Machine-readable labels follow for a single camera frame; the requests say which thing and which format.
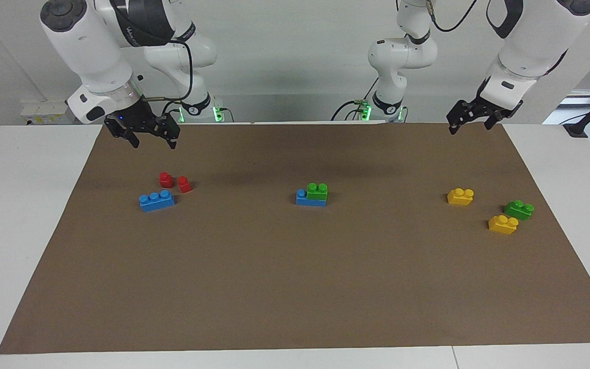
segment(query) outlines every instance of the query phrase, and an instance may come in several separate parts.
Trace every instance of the white table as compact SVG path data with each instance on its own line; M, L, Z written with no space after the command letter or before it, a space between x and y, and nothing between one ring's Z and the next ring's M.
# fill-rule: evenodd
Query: white table
M0 342L100 129L0 127ZM590 143L558 126L506 131L590 274ZM590 368L590 344L0 355L0 367Z

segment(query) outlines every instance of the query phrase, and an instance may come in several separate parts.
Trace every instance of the toy building block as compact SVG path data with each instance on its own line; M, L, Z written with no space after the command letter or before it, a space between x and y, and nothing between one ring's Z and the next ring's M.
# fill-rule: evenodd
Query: toy building block
M140 196L140 208L143 212L153 212L154 210L169 208L174 205L174 197L170 191L163 190L160 194L156 192L150 196Z
M448 203L452 205L463 205L468 206L473 202L473 196L475 192L471 189L454 189L448 194Z
M174 178L166 172L159 174L159 184L164 189L171 189L174 187Z
M309 186L306 188L306 198L307 199L323 199L327 201L328 189L325 183L321 183L320 185L315 183L309 183Z
M299 206L327 206L327 200L325 199L308 199L306 196L306 191L300 189L297 191L297 198L295 199L295 203Z
M188 178L186 177L179 177L177 178L176 182L179 185L179 189L181 190L182 194L193 190L193 188L190 186L190 183L188 182Z
M489 220L489 229L494 232L512 234L518 229L518 219L507 218L505 215L498 215Z
M511 201L504 208L504 213L510 217L514 217L518 220L527 220L532 217L534 213L534 206L531 203L524 204L522 201L517 199Z

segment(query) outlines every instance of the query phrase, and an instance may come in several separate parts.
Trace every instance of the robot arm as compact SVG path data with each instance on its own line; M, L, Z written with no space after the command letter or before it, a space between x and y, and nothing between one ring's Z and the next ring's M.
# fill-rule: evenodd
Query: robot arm
M397 23L405 37L379 40L368 52L370 65L379 73L377 91L372 96L377 109L373 112L388 121L396 119L407 90L407 78L401 71L426 68L438 56L438 46L430 37L425 0L401 0Z
M487 18L505 45L475 100L460 100L447 115L450 133L488 117L487 129L512 117L523 96L552 72L590 22L590 0L491 0Z
M177 0L49 0L40 12L43 29L82 86L68 105L85 124L105 117L115 137L138 147L134 133L164 138L174 149L180 129L169 114L157 117L121 47L146 47L145 56L177 84L180 97L153 100L181 103L202 115L211 98L195 66L211 65L217 53L208 39L197 37L189 18L173 9ZM189 45L200 52L193 57Z

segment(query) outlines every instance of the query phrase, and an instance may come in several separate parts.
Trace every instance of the cable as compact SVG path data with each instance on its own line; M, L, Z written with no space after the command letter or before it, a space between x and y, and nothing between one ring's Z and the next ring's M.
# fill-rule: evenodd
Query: cable
M349 118L349 114L354 113L354 117L356 117L356 113L361 113L361 112L362 112L361 109L352 110L351 112L347 113L347 115L345 116L345 120L347 120Z
M587 114L588 114L588 113L585 113L585 114L577 115L577 116L574 116L574 117L572 117L572 118L566 119L566 120L564 120L563 122L561 122L559 125L560 125L560 126L563 126L563 125L564 125L564 123L566 123L567 121L572 121L573 119L577 119L577 118L585 117Z
M334 115L332 115L332 120L334 120L334 119L335 119L335 117L338 115L338 113L340 113L340 111L341 111L341 110L342 110L344 107L347 107L348 105L352 105L353 103L354 103L354 100L352 100L352 101L348 101L348 102L344 103L343 105L341 105L341 106L340 106L340 107L339 107L339 108L336 110L336 112L334 113Z
M166 101L168 101L168 103L165 105L165 107L163 107L163 111L162 111L161 115L165 114L165 112L168 110L170 105L187 99L188 96L190 96L190 93L192 93L192 91L193 91L193 73L194 73L193 54L192 54L192 51L190 50L190 46L188 46L188 44L186 42L183 42L182 40L169 40L168 43L185 46L185 49L188 52L188 65L189 65L189 72L190 72L190 82L189 82L189 86L188 86L188 92L184 96L182 96L181 98L164 98Z
M188 86L188 92L184 95L181 96L180 98L171 98L168 99L169 101L182 101L188 98L188 96L190 96L190 93L193 91L193 53L190 50L190 46L188 46L188 44L186 42L183 42L182 40L169 40L168 42L169 44L178 44L178 45L183 45L185 46L185 49L188 52L188 69L190 72L190 82L189 82L189 86Z
M452 31L456 30L457 28L459 28L459 26L461 26L461 23L463 23L466 20L466 18L468 18L468 14L470 14L470 12L473 10L473 7L475 7L475 4L477 4L477 0L473 0L473 3L470 5L468 10L466 10L466 13L463 15L463 17L461 17L461 20L459 21L459 23L455 24L454 27L448 28L448 29L443 29L438 25L438 23L436 23L436 14L434 14L434 5L431 4L431 0L426 0L426 3L427 3L427 11L429 12L429 16L431 17L431 21L434 24L434 26L436 27L436 29L438 29L441 32L452 32Z
M363 100L365 100L365 99L368 98L368 95L370 94L370 91L372 91L372 89L374 89L375 85L377 84L377 81L379 81L379 77L375 78L375 82L373 82L372 83L372 86L370 86L370 89L366 93L366 96L363 96Z
M231 111L229 108L220 108L220 112L229 112L231 115L231 121L236 123L236 119L234 118L234 112Z

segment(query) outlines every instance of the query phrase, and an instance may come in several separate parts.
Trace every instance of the brown paper mat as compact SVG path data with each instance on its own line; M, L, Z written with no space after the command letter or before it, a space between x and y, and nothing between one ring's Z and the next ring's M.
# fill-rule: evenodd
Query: brown paper mat
M590 278L501 126L141 141L101 132L0 354L590 342ZM195 189L143 213L161 171ZM326 208L293 204L310 181ZM534 217L490 232L511 199Z

